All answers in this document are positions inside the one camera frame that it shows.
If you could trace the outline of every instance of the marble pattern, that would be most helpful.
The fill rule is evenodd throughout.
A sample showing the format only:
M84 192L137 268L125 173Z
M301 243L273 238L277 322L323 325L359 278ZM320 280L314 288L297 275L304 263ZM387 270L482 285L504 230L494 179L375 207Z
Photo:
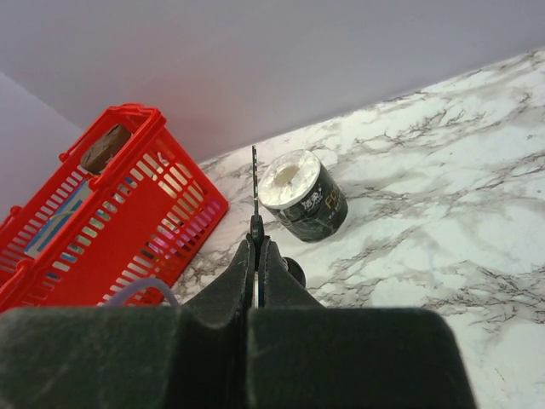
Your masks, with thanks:
M480 407L543 407L545 52L264 141L260 172L299 148L319 156L349 206L317 244L263 210L311 294L328 307L435 310ZM248 230L250 158L246 147L202 164L231 209L176 286L183 301L225 269Z

